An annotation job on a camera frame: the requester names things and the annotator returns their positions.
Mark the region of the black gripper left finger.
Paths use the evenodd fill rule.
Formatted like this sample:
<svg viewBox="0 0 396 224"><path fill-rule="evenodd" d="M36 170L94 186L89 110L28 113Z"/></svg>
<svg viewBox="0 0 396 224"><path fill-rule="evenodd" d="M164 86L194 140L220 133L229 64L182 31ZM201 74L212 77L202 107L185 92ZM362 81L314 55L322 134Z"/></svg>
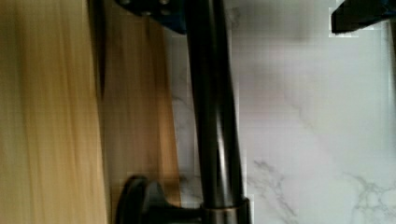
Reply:
<svg viewBox="0 0 396 224"><path fill-rule="evenodd" d="M180 35L187 33L185 22L186 0L115 0L136 16L149 16L161 26Z"/></svg>

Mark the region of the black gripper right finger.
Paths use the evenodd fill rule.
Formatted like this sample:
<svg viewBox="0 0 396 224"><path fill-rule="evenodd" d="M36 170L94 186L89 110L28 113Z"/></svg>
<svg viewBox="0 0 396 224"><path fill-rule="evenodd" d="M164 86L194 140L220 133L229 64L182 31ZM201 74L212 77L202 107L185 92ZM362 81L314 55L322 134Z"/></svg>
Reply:
<svg viewBox="0 0 396 224"><path fill-rule="evenodd" d="M331 15L332 33L355 32L395 14L396 0L345 0Z"/></svg>

